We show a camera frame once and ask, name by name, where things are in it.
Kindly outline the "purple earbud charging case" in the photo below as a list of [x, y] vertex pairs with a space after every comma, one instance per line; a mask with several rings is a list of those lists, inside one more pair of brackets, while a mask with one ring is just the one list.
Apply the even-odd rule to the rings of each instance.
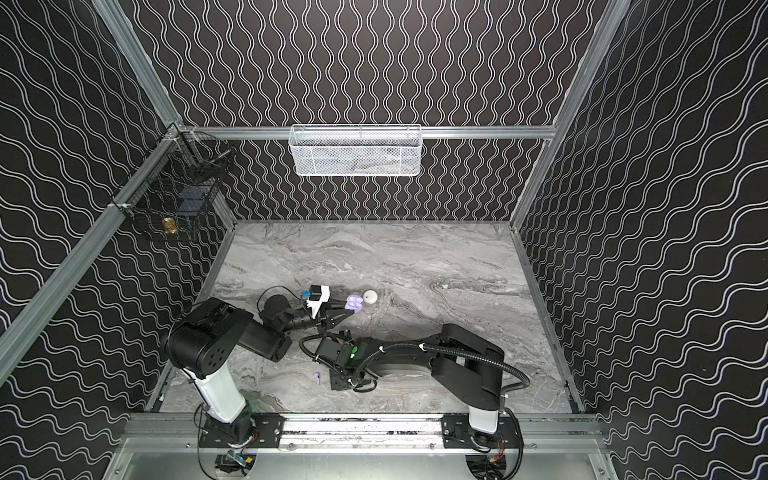
[[351, 310], [354, 313], [359, 313], [364, 307], [364, 298], [361, 295], [349, 295], [346, 298], [345, 309]]

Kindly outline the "white earbud charging case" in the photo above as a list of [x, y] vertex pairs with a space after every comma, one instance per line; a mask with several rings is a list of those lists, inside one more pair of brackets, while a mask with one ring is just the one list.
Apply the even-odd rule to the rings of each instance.
[[379, 295], [376, 291], [369, 289], [363, 292], [362, 298], [366, 304], [375, 304], [379, 299]]

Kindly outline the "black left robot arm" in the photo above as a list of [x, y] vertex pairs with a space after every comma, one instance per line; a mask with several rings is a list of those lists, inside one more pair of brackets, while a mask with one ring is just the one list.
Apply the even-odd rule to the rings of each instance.
[[290, 332], [326, 333], [362, 309], [360, 299], [334, 299], [323, 285], [312, 286], [296, 300], [293, 305], [284, 295], [272, 295], [253, 315], [211, 297], [171, 328], [165, 353], [193, 382], [213, 420], [234, 425], [249, 409], [227, 365], [236, 347], [277, 362], [292, 345]]

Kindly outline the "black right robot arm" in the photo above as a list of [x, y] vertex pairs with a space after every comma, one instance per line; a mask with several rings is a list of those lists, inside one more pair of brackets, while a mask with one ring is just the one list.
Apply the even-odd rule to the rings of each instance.
[[531, 383], [527, 374], [504, 361], [501, 347], [457, 324], [404, 341], [325, 333], [302, 339], [300, 349], [329, 369], [336, 391], [370, 393], [386, 375], [427, 373], [468, 407], [469, 431], [485, 437], [499, 431], [505, 395]]

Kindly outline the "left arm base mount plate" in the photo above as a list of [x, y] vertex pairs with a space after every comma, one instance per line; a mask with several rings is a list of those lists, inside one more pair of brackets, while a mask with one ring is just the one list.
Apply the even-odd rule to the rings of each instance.
[[211, 416], [198, 436], [201, 448], [276, 448], [279, 446], [285, 418], [274, 413], [241, 415], [233, 423], [223, 423]]

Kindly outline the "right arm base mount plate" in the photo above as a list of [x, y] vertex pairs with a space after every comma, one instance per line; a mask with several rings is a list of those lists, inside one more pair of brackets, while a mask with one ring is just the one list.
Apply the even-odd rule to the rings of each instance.
[[443, 446], [447, 449], [472, 449], [477, 451], [515, 449], [522, 444], [519, 424], [509, 415], [498, 419], [495, 433], [482, 433], [470, 426], [468, 414], [446, 414], [440, 420]]

